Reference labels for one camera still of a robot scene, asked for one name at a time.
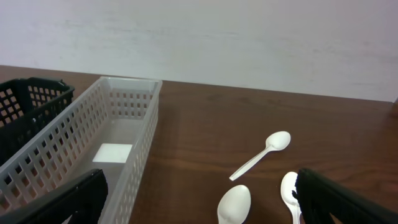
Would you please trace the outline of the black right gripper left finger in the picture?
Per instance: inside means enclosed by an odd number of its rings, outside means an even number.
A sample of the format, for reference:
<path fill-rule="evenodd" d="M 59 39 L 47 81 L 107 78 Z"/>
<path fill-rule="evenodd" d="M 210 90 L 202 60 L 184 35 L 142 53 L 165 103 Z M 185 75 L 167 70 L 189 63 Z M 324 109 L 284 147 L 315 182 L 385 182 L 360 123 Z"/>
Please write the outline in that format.
<path fill-rule="evenodd" d="M 92 169 L 31 203 L 1 216 L 1 223 L 98 223 L 108 196 L 101 169 Z"/>

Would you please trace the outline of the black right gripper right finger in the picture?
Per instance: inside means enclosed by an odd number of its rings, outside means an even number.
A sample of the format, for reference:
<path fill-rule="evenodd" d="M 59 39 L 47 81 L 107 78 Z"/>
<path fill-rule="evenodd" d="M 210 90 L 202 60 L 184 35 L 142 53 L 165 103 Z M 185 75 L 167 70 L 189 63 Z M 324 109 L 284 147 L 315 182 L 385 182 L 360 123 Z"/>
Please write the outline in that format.
<path fill-rule="evenodd" d="M 308 168 L 298 171 L 295 190 L 305 223 L 396 224 L 397 213 Z"/>

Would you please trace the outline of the white plastic spoon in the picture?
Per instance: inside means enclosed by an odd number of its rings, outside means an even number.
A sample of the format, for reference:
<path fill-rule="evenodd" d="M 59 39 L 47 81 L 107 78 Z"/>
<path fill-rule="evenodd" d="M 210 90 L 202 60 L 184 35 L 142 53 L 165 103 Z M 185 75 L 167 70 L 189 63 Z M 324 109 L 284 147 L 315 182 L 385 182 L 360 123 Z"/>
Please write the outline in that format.
<path fill-rule="evenodd" d="M 217 216 L 219 224 L 242 224 L 251 208 L 251 193 L 245 185 L 236 185 L 221 198 Z"/>
<path fill-rule="evenodd" d="M 245 174 L 249 169 L 254 167 L 267 153 L 273 151 L 284 150 L 291 142 L 291 135 L 287 131 L 278 131 L 271 134 L 266 139 L 266 147 L 259 154 L 248 160 L 240 168 L 238 168 L 230 177 L 229 180 L 235 181 L 237 178 Z"/>
<path fill-rule="evenodd" d="M 298 200 L 293 196 L 296 191 L 296 180 L 298 174 L 296 172 L 288 172 L 282 178 L 280 185 L 280 195 L 283 202 L 292 214 L 293 224 L 300 224 L 300 216 L 302 214 Z"/>

